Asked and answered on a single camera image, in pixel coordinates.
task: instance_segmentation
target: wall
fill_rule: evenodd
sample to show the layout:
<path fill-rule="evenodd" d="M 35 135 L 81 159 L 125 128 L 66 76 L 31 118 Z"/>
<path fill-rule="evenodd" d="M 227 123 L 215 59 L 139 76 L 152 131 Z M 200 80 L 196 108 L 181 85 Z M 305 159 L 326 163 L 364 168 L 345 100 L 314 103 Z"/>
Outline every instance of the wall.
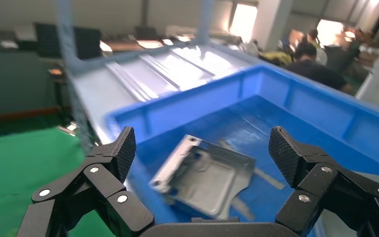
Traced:
<path fill-rule="evenodd" d="M 320 19 L 355 25 L 362 16 L 367 0 L 295 0 L 285 33 L 292 29 L 308 32 Z"/>
<path fill-rule="evenodd" d="M 131 33 L 141 21 L 141 0 L 72 0 L 72 4 L 78 26 Z M 55 19 L 55 0 L 0 0 L 0 30 Z"/>
<path fill-rule="evenodd" d="M 142 0 L 71 0 L 74 23 L 107 32 L 131 33 L 141 23 Z M 148 25 L 198 27 L 202 0 L 149 0 Z M 232 2 L 215 0 L 213 29 L 227 30 Z M 55 0 L 0 0 L 0 30 L 33 22 L 55 23 Z"/>
<path fill-rule="evenodd" d="M 166 26 L 198 27 L 202 0 L 150 0 L 148 25 L 164 34 Z M 231 1 L 215 0 L 212 29 L 227 30 Z"/>
<path fill-rule="evenodd" d="M 362 31 L 371 31 L 379 19 L 379 0 L 369 0 L 361 18 L 357 23 Z"/>

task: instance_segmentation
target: blue crate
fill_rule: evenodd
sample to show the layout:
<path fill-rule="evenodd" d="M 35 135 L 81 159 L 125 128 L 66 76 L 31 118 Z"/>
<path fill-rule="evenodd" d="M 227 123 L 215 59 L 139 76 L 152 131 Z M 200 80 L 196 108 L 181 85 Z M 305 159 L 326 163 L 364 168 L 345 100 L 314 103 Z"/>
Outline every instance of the blue crate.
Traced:
<path fill-rule="evenodd" d="M 301 142 L 322 147 L 348 169 L 379 175 L 379 107 L 273 66 L 254 66 L 107 116 L 113 139 L 122 126 L 135 129 L 138 151 L 128 187 L 158 223 L 190 218 L 165 204 L 148 185 L 185 134 L 216 144 L 224 139 L 285 182 L 267 149 L 270 130 L 277 125 Z M 291 192 L 289 187 L 276 190 L 254 175 L 239 197 L 255 221 L 273 222 Z M 233 209 L 230 215 L 247 221 Z"/>

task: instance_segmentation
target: man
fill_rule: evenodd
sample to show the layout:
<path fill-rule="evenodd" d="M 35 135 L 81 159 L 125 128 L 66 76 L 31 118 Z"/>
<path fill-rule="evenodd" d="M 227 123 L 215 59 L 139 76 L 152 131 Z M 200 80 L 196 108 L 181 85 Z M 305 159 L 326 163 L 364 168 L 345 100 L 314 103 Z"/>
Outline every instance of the man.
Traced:
<path fill-rule="evenodd" d="M 316 63 L 316 57 L 316 47 L 308 42 L 302 42 L 294 53 L 294 63 L 288 65 L 285 69 L 334 89 L 352 94 L 352 87 L 345 79 L 331 69 Z"/>

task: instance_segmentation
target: metal plate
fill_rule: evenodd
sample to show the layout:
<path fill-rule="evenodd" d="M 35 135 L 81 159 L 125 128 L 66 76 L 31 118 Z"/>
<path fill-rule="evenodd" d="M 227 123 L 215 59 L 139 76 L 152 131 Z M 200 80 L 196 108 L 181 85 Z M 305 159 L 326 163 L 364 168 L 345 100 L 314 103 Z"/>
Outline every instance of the metal plate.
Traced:
<path fill-rule="evenodd" d="M 248 156 L 187 135 L 151 185 L 196 211 L 225 220 L 233 198 L 248 187 L 254 167 Z"/>

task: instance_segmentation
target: pillar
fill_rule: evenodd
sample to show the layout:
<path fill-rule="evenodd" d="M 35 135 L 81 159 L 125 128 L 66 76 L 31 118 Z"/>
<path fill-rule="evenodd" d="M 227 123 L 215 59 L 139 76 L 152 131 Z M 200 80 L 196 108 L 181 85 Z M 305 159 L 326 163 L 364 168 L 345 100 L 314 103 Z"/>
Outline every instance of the pillar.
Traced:
<path fill-rule="evenodd" d="M 260 0 L 252 38 L 264 51 L 277 48 L 281 39 L 294 0 Z"/>

